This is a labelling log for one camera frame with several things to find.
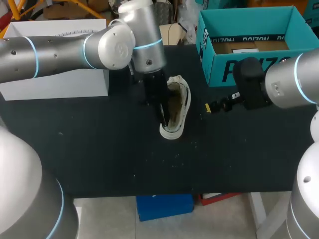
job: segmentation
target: black tabletop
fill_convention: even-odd
[[[182,75],[191,89],[178,140],[162,138],[153,109],[132,94],[127,69],[110,73],[109,97],[2,100],[0,115],[74,197],[291,190],[313,142],[315,107],[208,114],[205,103],[236,88],[207,86],[194,45],[165,53],[167,75]]]

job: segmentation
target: white tile floor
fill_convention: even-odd
[[[79,239],[255,239],[247,195],[189,214],[140,222],[135,197],[76,199],[82,207]]]

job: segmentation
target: white sneaker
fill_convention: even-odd
[[[159,126],[160,134],[166,139],[177,139],[183,134],[186,115],[190,106],[190,89],[182,76],[170,77],[168,89],[175,93],[169,98],[168,109],[170,119],[168,126]]]

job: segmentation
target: shoe sole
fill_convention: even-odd
[[[188,98],[187,98],[187,104],[186,104],[186,111],[185,111],[185,117],[183,119],[183,122],[181,124],[181,127],[178,131],[176,132],[173,132],[173,133],[170,133],[170,132],[167,132],[162,124],[159,125],[159,131],[160,131],[160,134],[166,138],[166,139],[170,139],[170,140],[174,140],[174,139],[178,139],[179,137],[181,137],[181,135],[183,134],[183,131],[184,131],[184,125],[185,125],[185,120],[186,120],[186,117],[187,117],[187,113],[188,113],[188,109],[189,109],[189,106],[190,106],[190,101],[191,101],[191,93],[190,93],[190,89],[189,89],[189,86],[188,86],[188,83],[186,82],[186,80],[184,80],[183,78],[181,80],[178,80],[178,81],[175,81],[175,82],[178,82],[178,83],[181,83],[183,85],[185,85],[188,89]]]

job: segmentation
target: teal cardboard box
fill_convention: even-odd
[[[319,26],[319,0],[308,0],[304,19],[310,27]]]
[[[285,41],[288,50],[216,54],[215,42]],[[234,86],[237,61],[256,57],[267,70],[282,59],[319,47],[319,40],[293,6],[203,10],[196,47],[209,86]]]

